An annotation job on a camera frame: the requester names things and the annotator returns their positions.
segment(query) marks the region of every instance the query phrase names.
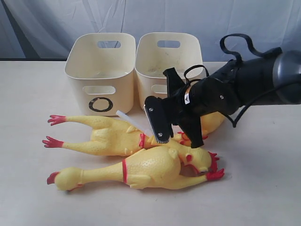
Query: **white table surface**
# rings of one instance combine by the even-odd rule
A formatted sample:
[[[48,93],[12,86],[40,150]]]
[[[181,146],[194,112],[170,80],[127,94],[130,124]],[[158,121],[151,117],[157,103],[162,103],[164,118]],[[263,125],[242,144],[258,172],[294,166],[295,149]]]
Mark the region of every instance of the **white table surface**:
[[[251,107],[205,142],[221,157],[222,180],[189,189],[134,190],[105,181],[67,194],[47,185],[50,173],[99,168],[121,160],[44,148],[52,136],[89,140],[90,127],[50,127],[49,115],[81,115],[65,62],[0,62],[0,225],[2,226],[299,226],[301,106]],[[147,125],[142,110],[129,113]]]

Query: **yellow rubber chicken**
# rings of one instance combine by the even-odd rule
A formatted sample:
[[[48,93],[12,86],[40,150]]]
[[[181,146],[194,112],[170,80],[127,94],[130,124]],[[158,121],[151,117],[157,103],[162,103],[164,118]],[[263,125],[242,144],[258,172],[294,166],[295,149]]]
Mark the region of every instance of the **yellow rubber chicken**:
[[[153,137],[150,138],[150,143],[156,145]],[[108,167],[90,170],[65,168],[52,173],[47,179],[47,184],[54,183],[59,190],[72,191],[86,183],[114,180],[135,189],[146,187],[182,189],[222,178],[224,169],[217,171],[218,159],[216,154],[202,148],[192,149],[171,140],[167,144],[148,150],[141,149],[122,162]],[[192,165],[197,173],[206,172],[206,174],[197,177],[182,176],[181,162],[184,165]]]
[[[78,122],[92,127],[90,141],[83,143],[68,143],[47,137],[42,142],[47,148],[66,148],[92,155],[130,156],[141,149],[154,147],[149,137],[143,134],[127,121],[106,116],[60,116],[51,115],[48,120],[51,126],[63,122]],[[216,130],[224,120],[220,113],[212,113],[201,117],[203,139]],[[173,140],[190,146],[191,142],[184,133],[177,133]]]

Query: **plastic basket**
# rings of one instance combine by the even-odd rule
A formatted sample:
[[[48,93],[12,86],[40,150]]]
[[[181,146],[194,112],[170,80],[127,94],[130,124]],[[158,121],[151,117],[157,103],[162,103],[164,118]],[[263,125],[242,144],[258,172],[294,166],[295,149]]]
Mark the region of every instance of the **plastic basket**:
[[[165,69],[174,67],[184,79],[184,72],[193,65],[202,64],[202,54],[198,39],[186,33],[153,32],[139,40],[135,71],[140,107],[148,96],[167,97]],[[189,79],[199,78],[203,68],[187,74]]]
[[[65,73],[83,114],[113,116],[132,109],[135,54],[135,39],[126,33],[90,33],[75,41]]]

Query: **white plastic stick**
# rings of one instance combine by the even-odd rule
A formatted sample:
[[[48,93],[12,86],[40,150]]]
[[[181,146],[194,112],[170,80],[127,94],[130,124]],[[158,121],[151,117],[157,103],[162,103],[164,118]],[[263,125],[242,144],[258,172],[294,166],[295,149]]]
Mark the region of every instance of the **white plastic stick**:
[[[153,136],[153,133],[149,129],[143,128],[139,123],[137,123],[135,120],[133,120],[132,118],[130,118],[129,116],[121,112],[120,110],[116,111],[116,115],[118,115],[123,120],[131,123],[134,127],[142,131],[146,136],[148,137]]]

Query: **black circle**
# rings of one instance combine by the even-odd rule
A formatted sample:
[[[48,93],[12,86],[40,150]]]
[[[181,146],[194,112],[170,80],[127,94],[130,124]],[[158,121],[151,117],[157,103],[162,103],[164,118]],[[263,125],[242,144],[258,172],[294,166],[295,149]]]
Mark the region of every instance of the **black circle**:
[[[96,109],[96,108],[93,107],[93,104],[95,103],[96,100],[107,100],[109,106],[106,109],[103,109],[103,110]],[[95,112],[108,112],[109,110],[111,110],[113,108],[113,102],[110,99],[106,98],[106,97],[95,97],[89,102],[89,108],[92,111],[95,111]]]

